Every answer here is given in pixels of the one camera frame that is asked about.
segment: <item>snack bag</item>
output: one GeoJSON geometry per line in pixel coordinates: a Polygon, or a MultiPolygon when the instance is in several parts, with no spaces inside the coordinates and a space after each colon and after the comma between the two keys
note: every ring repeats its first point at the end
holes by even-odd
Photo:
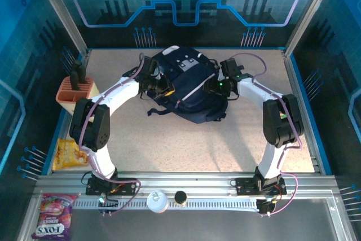
{"type": "Polygon", "coordinates": [[[69,241],[72,207],[76,198],[77,195],[44,194],[38,226],[32,238],[69,241]]]}
{"type": "Polygon", "coordinates": [[[58,147],[52,164],[53,170],[72,166],[86,166],[87,164],[86,153],[79,150],[79,146],[74,140],[58,139],[58,147]]]}

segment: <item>blue wall panel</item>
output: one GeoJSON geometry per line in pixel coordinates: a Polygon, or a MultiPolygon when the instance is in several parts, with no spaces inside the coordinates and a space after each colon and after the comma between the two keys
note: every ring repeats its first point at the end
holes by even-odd
{"type": "Polygon", "coordinates": [[[64,1],[89,47],[283,47],[309,0],[64,1]]]}
{"type": "Polygon", "coordinates": [[[0,0],[0,8],[0,239],[16,240],[38,173],[23,172],[21,158],[29,160],[24,150],[34,145],[48,152],[61,110],[55,95],[67,75],[61,52],[78,52],[48,0],[0,0]]]}
{"type": "MultiPolygon", "coordinates": [[[[332,173],[337,176],[340,188],[355,183],[358,190],[361,186],[360,2],[323,0],[294,52],[332,173]]],[[[350,208],[359,206],[354,201],[354,205],[348,205],[350,208]]],[[[353,226],[360,238],[360,223],[355,221],[353,226]]]]}

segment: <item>black cap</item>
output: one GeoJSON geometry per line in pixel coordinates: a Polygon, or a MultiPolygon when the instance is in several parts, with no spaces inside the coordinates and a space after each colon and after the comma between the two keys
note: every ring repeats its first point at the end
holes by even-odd
{"type": "Polygon", "coordinates": [[[178,204],[183,204],[187,200],[187,194],[184,191],[178,191],[174,195],[174,200],[178,204]]]}

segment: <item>backpack strap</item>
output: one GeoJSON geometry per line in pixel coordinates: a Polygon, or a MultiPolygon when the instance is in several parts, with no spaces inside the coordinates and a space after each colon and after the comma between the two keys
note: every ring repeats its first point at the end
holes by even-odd
{"type": "Polygon", "coordinates": [[[148,114],[148,116],[150,116],[151,114],[155,113],[155,114],[158,114],[158,115],[162,116],[162,115],[166,115],[166,114],[168,114],[168,113],[170,113],[170,112],[171,112],[171,111],[170,111],[169,109],[165,109],[165,110],[159,111],[159,110],[157,110],[157,109],[155,109],[155,108],[152,108],[151,110],[149,110],[149,111],[147,112],[147,114],[148,114]]]}

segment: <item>white cup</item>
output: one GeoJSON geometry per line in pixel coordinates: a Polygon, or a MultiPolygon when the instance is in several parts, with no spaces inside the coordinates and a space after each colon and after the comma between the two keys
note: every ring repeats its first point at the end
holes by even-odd
{"type": "Polygon", "coordinates": [[[148,195],[147,206],[155,213],[162,213],[169,205],[167,196],[160,190],[155,190],[148,195]]]}

